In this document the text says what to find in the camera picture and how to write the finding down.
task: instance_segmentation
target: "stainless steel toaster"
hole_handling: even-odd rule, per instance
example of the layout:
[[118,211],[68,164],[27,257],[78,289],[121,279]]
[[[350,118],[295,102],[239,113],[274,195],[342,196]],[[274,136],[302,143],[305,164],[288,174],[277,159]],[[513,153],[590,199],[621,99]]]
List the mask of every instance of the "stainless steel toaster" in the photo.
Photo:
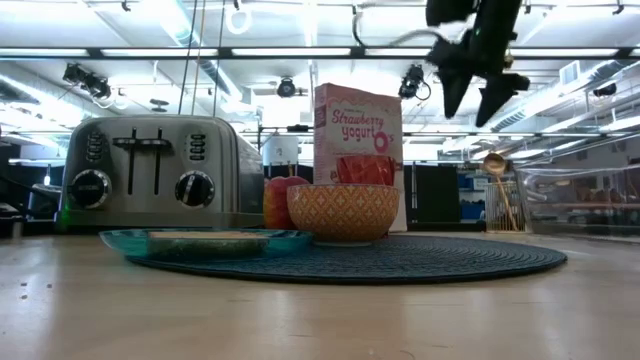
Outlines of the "stainless steel toaster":
[[96,118],[71,135],[56,224],[257,226],[263,191],[260,154],[224,120]]

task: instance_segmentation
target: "orange patterned bowl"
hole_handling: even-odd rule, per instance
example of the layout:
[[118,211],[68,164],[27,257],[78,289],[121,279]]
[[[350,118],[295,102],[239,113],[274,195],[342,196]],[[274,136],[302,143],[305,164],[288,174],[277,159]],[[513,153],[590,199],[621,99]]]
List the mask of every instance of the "orange patterned bowl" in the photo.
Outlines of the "orange patterned bowl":
[[314,233],[316,244],[365,246],[389,231],[399,196],[384,185],[298,185],[287,189],[287,206],[293,223]]

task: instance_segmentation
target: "round blue placemat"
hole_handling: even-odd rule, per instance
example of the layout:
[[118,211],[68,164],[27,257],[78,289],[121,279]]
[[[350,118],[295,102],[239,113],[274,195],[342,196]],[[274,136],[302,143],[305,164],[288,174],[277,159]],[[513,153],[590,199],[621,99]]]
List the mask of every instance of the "round blue placemat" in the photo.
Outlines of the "round blue placemat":
[[165,270],[244,280],[345,285],[487,280],[549,270],[565,254],[506,242],[434,236],[391,236],[364,248],[311,247],[275,259],[242,262],[130,261]]

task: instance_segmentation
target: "apple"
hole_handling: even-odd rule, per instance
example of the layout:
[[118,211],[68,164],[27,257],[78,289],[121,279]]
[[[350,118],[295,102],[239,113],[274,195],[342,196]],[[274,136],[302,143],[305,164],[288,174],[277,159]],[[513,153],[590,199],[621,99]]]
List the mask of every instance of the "apple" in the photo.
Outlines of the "apple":
[[296,230],[287,207],[287,189],[307,184],[309,182],[299,176],[278,176],[265,183],[263,212],[267,229]]

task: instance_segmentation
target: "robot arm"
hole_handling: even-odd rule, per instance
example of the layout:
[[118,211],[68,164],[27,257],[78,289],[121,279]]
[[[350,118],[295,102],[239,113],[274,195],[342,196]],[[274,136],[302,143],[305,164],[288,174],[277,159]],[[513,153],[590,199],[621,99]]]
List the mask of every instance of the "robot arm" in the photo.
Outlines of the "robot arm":
[[453,117],[464,97],[471,78],[487,80],[481,89],[482,102],[476,126],[484,126],[489,119],[517,94],[529,89],[529,79],[518,74],[504,74],[509,64],[505,55],[509,42],[516,39],[513,32],[522,0],[429,0],[426,6],[428,26],[464,21],[477,13],[472,29],[467,30],[460,43],[438,38],[427,62],[438,67],[437,75],[444,91],[445,116]]

